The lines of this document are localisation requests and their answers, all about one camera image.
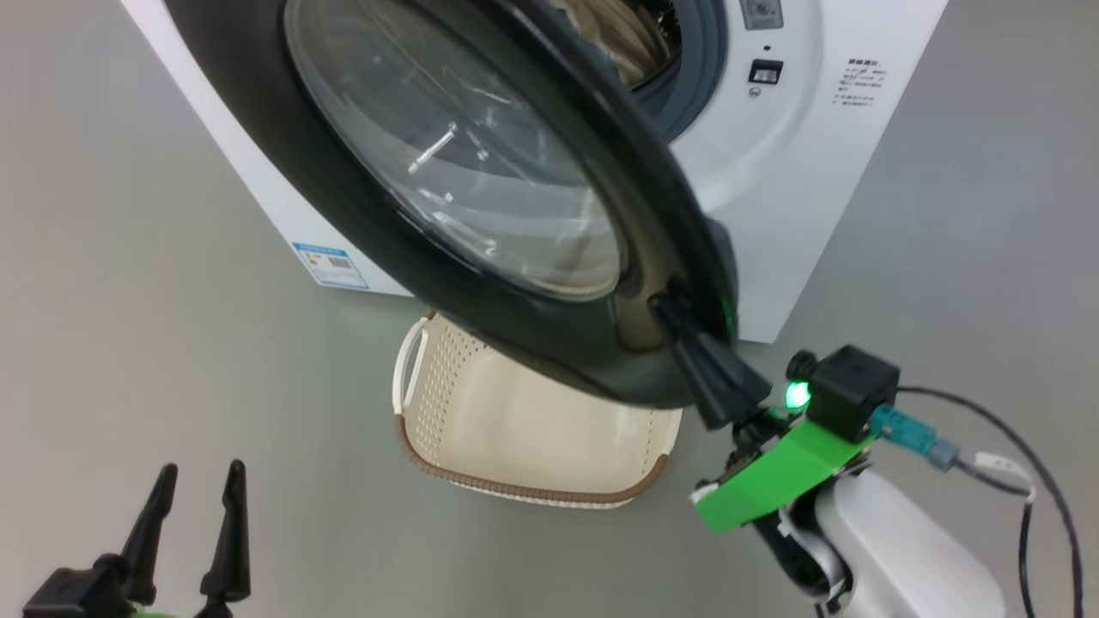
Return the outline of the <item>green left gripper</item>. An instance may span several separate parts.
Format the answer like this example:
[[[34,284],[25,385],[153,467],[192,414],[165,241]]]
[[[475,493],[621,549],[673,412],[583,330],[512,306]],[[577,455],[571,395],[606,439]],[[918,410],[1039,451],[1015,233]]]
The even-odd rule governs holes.
[[[164,520],[173,510],[178,466],[168,463],[160,467],[132,527],[122,556],[129,564],[129,575],[123,591],[127,602],[149,606],[156,598],[155,567],[160,554],[160,533]],[[249,527],[246,492],[246,466],[234,460],[227,470],[227,481],[222,493],[224,515],[217,537],[215,558],[203,576],[200,593],[209,603],[245,602],[252,594]],[[129,618],[181,618],[173,613],[137,608]]]

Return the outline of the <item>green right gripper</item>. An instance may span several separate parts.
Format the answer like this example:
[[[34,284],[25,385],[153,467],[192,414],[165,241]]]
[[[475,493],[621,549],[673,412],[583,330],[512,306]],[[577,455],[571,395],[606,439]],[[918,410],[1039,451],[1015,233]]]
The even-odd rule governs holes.
[[[771,383],[750,367],[733,344],[707,331],[687,306],[670,296],[653,297],[653,314],[670,340],[671,358],[707,430],[718,431],[756,413],[770,395]],[[852,443],[802,420],[728,481],[692,492],[691,504],[709,530],[721,536],[832,481],[874,441],[866,437]]]

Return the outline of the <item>cream garment with blue trim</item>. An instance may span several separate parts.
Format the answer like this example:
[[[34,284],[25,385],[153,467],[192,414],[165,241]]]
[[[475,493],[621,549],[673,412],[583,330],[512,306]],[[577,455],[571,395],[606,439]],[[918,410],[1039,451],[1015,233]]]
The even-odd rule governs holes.
[[[629,89],[654,81],[682,52],[674,0],[544,0]]]

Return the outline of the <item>black round glass washer door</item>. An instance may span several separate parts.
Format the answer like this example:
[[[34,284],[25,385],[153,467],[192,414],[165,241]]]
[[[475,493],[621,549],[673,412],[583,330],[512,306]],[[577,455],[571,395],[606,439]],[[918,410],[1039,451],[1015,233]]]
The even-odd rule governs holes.
[[[691,396],[652,313],[730,344],[729,243],[650,117],[544,0],[166,0],[285,179],[395,282],[615,402]]]

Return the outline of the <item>white front-load washing machine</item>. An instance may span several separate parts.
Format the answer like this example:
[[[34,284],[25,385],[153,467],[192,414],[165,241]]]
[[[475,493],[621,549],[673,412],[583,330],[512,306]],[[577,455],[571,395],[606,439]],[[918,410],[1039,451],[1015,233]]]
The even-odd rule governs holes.
[[[702,114],[671,141],[739,260],[739,336],[773,342],[850,203],[950,0],[781,0],[781,30],[746,31],[726,0],[728,60]],[[780,82],[747,82],[754,59]],[[840,65],[890,71],[872,108],[831,102]]]

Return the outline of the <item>cream perforated laundry basket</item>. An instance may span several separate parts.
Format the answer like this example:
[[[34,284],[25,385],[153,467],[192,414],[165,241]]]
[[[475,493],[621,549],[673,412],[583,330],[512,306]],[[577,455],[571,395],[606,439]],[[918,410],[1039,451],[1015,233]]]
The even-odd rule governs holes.
[[[396,435],[418,470],[546,507],[610,510],[670,462],[682,410],[573,390],[436,312],[407,332],[392,373]]]

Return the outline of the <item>blue energy label sticker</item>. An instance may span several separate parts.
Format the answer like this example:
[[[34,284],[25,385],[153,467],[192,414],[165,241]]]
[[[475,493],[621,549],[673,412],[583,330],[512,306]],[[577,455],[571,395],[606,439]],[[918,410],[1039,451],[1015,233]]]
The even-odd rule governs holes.
[[[366,279],[345,250],[303,243],[291,246],[318,285],[369,293]]]

